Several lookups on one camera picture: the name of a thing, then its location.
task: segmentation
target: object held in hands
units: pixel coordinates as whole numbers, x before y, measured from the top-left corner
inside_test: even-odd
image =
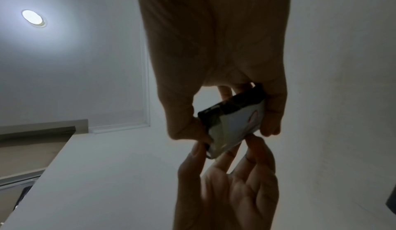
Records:
[[[265,92],[256,85],[198,113],[214,142],[206,147],[207,157],[215,159],[236,146],[249,133],[260,129],[264,117]]]

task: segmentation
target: white ceiling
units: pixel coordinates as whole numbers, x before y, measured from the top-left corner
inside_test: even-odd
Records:
[[[147,123],[136,0],[0,3],[0,126],[89,119],[101,131]],[[30,25],[25,9],[47,26]]]

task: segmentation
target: recessed light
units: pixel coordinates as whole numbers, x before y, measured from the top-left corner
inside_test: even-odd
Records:
[[[45,25],[44,19],[31,10],[24,10],[22,11],[22,16],[32,25],[36,27],[43,27]]]

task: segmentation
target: human hand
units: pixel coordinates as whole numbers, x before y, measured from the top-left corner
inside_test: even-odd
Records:
[[[178,172],[174,230],[268,230],[279,198],[275,159],[264,140],[246,137],[249,147],[231,174],[239,146],[223,153],[200,177],[205,147],[197,143]]]
[[[173,139],[211,143],[193,116],[201,86],[222,97],[251,83],[267,94],[260,131],[281,131],[287,88],[283,45],[290,0],[139,0],[158,96]]]

